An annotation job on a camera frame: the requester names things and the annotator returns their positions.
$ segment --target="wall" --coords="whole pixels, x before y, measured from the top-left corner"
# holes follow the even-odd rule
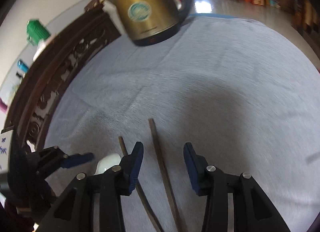
[[[17,57],[26,47],[26,24],[31,18],[38,18],[47,25],[81,0],[17,0],[0,26],[0,84]],[[67,16],[70,23],[80,14]],[[0,112],[0,127],[4,123],[4,113]]]
[[[46,24],[46,28],[52,35],[58,34],[62,31],[66,26],[68,26],[72,21],[74,21],[77,17],[81,16],[84,12],[84,7],[91,0],[81,0],[75,5],[71,6],[69,9],[62,12],[60,15],[55,17],[52,21]],[[19,60],[23,60],[23,62],[31,67],[33,63],[33,56],[35,55],[37,50],[36,46],[32,46],[31,44],[27,44],[22,52],[16,57],[16,60],[12,63],[11,68],[7,72],[5,79],[0,87],[0,97],[2,101],[10,105],[10,101],[12,99],[12,89],[15,89],[20,85],[20,79],[16,76],[18,72],[20,75],[23,75],[24,72],[17,67],[17,62]]]

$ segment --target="blue gripper pad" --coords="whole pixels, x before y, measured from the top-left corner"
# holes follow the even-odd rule
[[[204,179],[205,168],[208,163],[203,156],[196,155],[193,146],[187,142],[183,147],[183,157],[186,164],[192,189],[199,195],[201,187],[199,182]]]
[[[138,175],[143,160],[143,144],[142,142],[136,142],[132,153],[124,156],[120,162],[120,166],[123,168],[124,173],[129,176],[129,194],[131,194],[138,182]]]
[[[92,161],[93,159],[94,159],[94,155],[91,152],[85,153],[83,155],[74,154],[74,155],[69,156],[67,159],[65,159],[61,163],[61,167],[69,169],[71,167],[75,167],[75,166],[87,163],[89,161]]]

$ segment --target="metal screw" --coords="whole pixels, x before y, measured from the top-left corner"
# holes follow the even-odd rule
[[[81,180],[81,179],[84,179],[84,178],[85,178],[85,174],[82,173],[82,172],[77,175],[77,179],[78,180]]]
[[[115,165],[112,167],[112,171],[117,172],[121,170],[121,166],[120,165]]]
[[[215,171],[216,170],[216,167],[215,166],[213,166],[213,165],[208,165],[207,166],[207,171]]]
[[[242,176],[245,178],[245,179],[250,179],[251,178],[251,174],[249,172],[244,172],[242,173]]]

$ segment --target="pink object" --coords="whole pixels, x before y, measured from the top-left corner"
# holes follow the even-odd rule
[[[7,109],[8,109],[7,105],[0,98],[0,110],[3,111],[4,113],[6,113]]]

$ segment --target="paper sign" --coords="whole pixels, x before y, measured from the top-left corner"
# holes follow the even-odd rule
[[[8,172],[13,130],[0,134],[0,174]]]

